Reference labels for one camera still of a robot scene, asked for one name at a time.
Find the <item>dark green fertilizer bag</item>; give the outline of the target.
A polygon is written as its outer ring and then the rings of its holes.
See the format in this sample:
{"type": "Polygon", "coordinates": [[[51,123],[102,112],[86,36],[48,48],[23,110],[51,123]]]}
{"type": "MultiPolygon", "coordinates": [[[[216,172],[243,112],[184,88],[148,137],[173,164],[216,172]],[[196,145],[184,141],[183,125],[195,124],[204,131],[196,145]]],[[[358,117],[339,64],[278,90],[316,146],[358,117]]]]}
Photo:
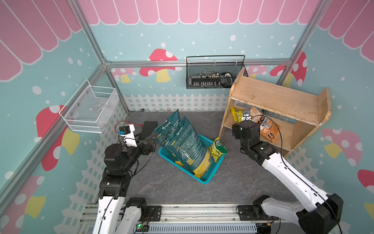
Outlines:
{"type": "Polygon", "coordinates": [[[197,178],[204,176],[212,165],[213,157],[208,147],[187,117],[171,129],[161,144],[173,160],[181,162],[197,178]]]}
{"type": "Polygon", "coordinates": [[[175,130],[180,121],[180,113],[179,109],[177,109],[162,125],[155,128],[154,133],[157,133],[158,144],[161,146],[166,144],[169,134],[175,130]]]}

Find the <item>yellow snack bag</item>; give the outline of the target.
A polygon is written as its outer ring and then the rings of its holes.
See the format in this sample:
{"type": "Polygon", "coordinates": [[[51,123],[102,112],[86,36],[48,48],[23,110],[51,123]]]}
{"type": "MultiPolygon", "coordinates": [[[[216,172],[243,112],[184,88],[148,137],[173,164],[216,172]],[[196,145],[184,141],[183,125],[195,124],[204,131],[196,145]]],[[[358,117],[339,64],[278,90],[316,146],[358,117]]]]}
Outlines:
{"type": "Polygon", "coordinates": [[[208,151],[215,162],[217,162],[223,154],[228,153],[227,148],[221,142],[219,137],[217,137],[214,142],[208,147],[208,151]]]}
{"type": "Polygon", "coordinates": [[[243,110],[231,107],[231,113],[235,122],[241,122],[243,118],[243,110]]]}

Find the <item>orange snack bag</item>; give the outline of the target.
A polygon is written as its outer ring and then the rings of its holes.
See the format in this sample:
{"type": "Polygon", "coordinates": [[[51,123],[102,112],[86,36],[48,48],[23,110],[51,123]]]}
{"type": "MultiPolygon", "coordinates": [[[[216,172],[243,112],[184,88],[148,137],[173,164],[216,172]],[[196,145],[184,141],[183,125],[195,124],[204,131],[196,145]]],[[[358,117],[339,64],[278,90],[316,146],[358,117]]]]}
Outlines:
{"type": "Polygon", "coordinates": [[[275,142],[280,133],[277,124],[264,116],[257,108],[250,109],[251,120],[260,125],[260,134],[269,142],[275,142]]]}

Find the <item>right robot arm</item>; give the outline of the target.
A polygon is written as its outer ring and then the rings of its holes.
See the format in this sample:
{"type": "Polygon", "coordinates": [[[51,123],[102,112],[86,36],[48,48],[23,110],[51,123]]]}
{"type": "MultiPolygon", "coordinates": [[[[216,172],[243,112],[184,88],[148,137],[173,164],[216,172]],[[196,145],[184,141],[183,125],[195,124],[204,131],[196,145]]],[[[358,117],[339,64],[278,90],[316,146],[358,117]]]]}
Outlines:
{"type": "Polygon", "coordinates": [[[342,198],[315,186],[292,167],[272,144],[261,141],[258,123],[235,123],[232,135],[240,140],[241,153],[273,174],[299,201],[288,203],[262,195],[253,202],[255,216],[278,217],[300,226],[306,234],[328,234],[335,227],[340,227],[342,198]]]}

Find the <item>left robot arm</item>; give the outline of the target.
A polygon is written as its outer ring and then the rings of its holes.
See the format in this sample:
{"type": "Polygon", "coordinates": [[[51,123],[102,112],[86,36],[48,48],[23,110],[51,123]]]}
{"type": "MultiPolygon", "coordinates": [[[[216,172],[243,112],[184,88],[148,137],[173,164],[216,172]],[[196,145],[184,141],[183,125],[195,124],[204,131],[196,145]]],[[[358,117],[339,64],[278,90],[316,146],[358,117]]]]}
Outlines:
{"type": "Polygon", "coordinates": [[[106,168],[99,184],[98,211],[94,234],[132,234],[139,221],[150,217],[145,198],[125,202],[130,181],[136,173],[130,170],[141,155],[152,155],[157,149],[157,134],[136,140],[128,148],[112,144],[105,150],[106,168]]]}

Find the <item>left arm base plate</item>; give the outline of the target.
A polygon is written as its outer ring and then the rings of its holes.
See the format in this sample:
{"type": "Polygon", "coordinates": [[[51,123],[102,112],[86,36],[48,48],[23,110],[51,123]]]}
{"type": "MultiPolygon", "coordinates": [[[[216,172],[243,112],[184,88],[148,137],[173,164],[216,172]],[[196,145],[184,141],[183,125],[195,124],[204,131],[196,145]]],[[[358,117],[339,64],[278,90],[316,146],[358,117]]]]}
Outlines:
{"type": "Polygon", "coordinates": [[[151,222],[161,220],[162,206],[148,206],[147,212],[144,218],[141,218],[141,222],[151,222]]]}

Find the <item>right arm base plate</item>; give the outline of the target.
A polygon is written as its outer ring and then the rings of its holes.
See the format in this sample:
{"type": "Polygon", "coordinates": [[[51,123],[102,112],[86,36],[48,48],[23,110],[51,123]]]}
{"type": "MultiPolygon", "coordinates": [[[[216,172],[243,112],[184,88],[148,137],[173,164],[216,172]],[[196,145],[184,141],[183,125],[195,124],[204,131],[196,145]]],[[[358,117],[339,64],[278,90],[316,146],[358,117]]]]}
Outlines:
{"type": "Polygon", "coordinates": [[[259,207],[253,205],[238,205],[235,209],[240,221],[264,221],[273,223],[278,217],[266,215],[259,207]]]}

